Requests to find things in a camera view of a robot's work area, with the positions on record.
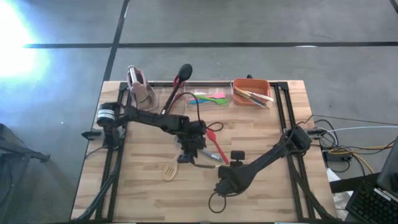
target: butcher block tabletop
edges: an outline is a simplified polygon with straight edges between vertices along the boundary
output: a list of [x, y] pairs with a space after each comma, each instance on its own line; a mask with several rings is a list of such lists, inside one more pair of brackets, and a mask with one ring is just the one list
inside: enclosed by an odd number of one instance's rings
[[[287, 82], [296, 122], [307, 120], [312, 112], [304, 82]], [[121, 82], [104, 82], [98, 104], [117, 101]], [[169, 97], [172, 88], [155, 87], [160, 93], [160, 108]], [[209, 93], [217, 87], [208, 87]], [[281, 91], [287, 126], [290, 127], [285, 96]], [[271, 90], [275, 99], [275, 90]], [[249, 163], [272, 148], [282, 130], [277, 103], [267, 103], [267, 109], [259, 106], [238, 106], [232, 102], [224, 108], [200, 106], [200, 119], [206, 124], [219, 121], [224, 124], [216, 132], [218, 144], [229, 158], [232, 150], [245, 151]], [[191, 121], [197, 120], [196, 107], [174, 105], [170, 113], [184, 114]], [[313, 120], [302, 124], [314, 127]], [[101, 147], [102, 140], [90, 141], [87, 154]], [[207, 150], [218, 154], [214, 143], [206, 140]], [[97, 195], [104, 171], [107, 149], [92, 153], [84, 161], [71, 218], [81, 215]], [[294, 222], [297, 221], [287, 159], [282, 158], [260, 171], [250, 187], [237, 197], [226, 199], [222, 213], [213, 213], [208, 200], [219, 182], [216, 169], [201, 169], [191, 164], [179, 164], [174, 180], [166, 182], [162, 169], [181, 152], [176, 137], [161, 129], [130, 122], [118, 182], [114, 222]], [[199, 153], [197, 164], [222, 165]], [[326, 210], [336, 216], [333, 196], [319, 147], [312, 146], [304, 156], [311, 191]], [[104, 200], [103, 217], [109, 205], [108, 191]], [[304, 217], [307, 217], [305, 199], [300, 190]], [[221, 210], [224, 200], [214, 196], [211, 207]]]

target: gray floor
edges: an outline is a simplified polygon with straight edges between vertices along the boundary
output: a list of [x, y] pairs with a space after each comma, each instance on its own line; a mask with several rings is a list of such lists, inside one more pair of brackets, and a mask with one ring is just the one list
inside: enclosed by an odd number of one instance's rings
[[[20, 22], [1, 43], [111, 43], [123, 0], [7, 1]], [[398, 41], [398, 14], [372, 0], [131, 1], [121, 42]], [[51, 161], [32, 161], [8, 223], [68, 220], [110, 49], [3, 50], [0, 123]], [[193, 80], [245, 77], [305, 80], [314, 114], [398, 124], [397, 47], [119, 49], [111, 80], [136, 65], [151, 80], [170, 80], [191, 63]], [[335, 128], [375, 126], [331, 119]], [[338, 132], [340, 144], [391, 142], [398, 129]], [[364, 158], [379, 171], [387, 151]], [[343, 169], [345, 164], [330, 164]], [[342, 178], [361, 175], [359, 165]]]

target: plastic spoon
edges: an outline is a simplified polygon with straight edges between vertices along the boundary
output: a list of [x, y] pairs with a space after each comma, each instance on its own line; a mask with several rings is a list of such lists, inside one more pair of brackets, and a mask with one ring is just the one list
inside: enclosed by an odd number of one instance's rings
[[224, 98], [222, 99], [213, 99], [213, 98], [209, 98], [209, 97], [205, 97], [205, 96], [201, 96], [201, 95], [195, 95], [198, 99], [203, 99], [203, 100], [208, 100], [208, 101], [212, 101], [215, 102], [218, 105], [224, 105], [227, 104], [228, 101]]
[[216, 133], [214, 133], [214, 131], [207, 129], [207, 138], [210, 139], [210, 141], [214, 142], [214, 144], [216, 145], [218, 152], [220, 153], [221, 157], [223, 158], [225, 164], [229, 165], [229, 161], [228, 158], [225, 156], [223, 150], [221, 150], [220, 146], [217, 143], [216, 140]]

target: metal bracket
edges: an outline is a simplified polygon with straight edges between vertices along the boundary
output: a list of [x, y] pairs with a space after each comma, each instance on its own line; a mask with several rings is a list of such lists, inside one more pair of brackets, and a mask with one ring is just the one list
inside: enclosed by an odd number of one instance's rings
[[[290, 128], [284, 128], [284, 133], [286, 133], [286, 131], [289, 129]], [[315, 139], [315, 140], [321, 139], [322, 136], [326, 133], [325, 130], [320, 129], [320, 128], [308, 128], [308, 129], [303, 128], [303, 130], [310, 138]]]
[[[124, 128], [118, 128], [119, 137], [122, 138], [126, 130]], [[89, 141], [96, 140], [96, 139], [104, 139], [105, 133], [103, 129], [91, 129], [90, 131], [85, 131], [81, 134], [84, 138]]]

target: slotted wooden spoon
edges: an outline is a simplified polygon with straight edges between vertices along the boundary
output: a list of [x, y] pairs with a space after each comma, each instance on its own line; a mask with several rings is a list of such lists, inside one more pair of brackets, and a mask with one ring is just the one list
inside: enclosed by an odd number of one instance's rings
[[162, 177], [165, 181], [171, 181], [174, 179], [175, 175], [177, 174], [178, 169], [178, 156], [181, 152], [178, 152], [172, 161], [170, 161], [162, 170]]

